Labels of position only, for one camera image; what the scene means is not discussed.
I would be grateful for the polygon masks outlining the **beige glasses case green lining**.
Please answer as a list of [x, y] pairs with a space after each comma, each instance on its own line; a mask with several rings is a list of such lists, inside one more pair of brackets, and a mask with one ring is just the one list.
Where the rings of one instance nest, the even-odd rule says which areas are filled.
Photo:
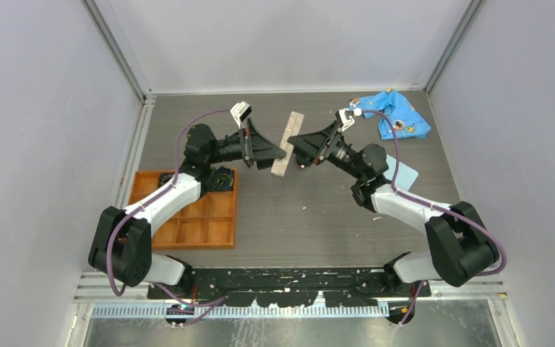
[[293, 145], [288, 142], [291, 136], [296, 136], [301, 131], [301, 126], [304, 121], [304, 115], [299, 112], [292, 111], [280, 141], [280, 148], [285, 151], [285, 157], [274, 160], [271, 168], [273, 176], [284, 177], [288, 168], [291, 156], [293, 154]]

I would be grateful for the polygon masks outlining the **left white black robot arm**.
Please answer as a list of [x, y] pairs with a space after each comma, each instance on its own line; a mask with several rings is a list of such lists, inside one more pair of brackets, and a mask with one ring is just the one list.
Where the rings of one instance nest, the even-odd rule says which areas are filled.
[[216, 165], [242, 160], [259, 170], [286, 152], [255, 128], [251, 119], [232, 135], [218, 139], [211, 128], [195, 124], [186, 133], [184, 158], [172, 179], [125, 208], [107, 207], [100, 214], [87, 258], [90, 267], [125, 286], [158, 282], [175, 299], [185, 299], [193, 281], [181, 260], [152, 251], [152, 237], [176, 213], [203, 198], [218, 178]]

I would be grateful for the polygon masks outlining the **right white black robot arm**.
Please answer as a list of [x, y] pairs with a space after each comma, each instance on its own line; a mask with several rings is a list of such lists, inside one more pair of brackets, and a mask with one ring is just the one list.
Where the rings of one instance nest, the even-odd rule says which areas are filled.
[[384, 266], [384, 289], [390, 295], [403, 296], [423, 280], [460, 287], [500, 261], [499, 247], [482, 232], [471, 204], [447, 205], [401, 190], [384, 175], [389, 164], [382, 146], [353, 149], [336, 121], [318, 132], [291, 136], [288, 143], [301, 165], [329, 162], [355, 178], [350, 189], [359, 206], [395, 218], [426, 237], [427, 251], [402, 254]]

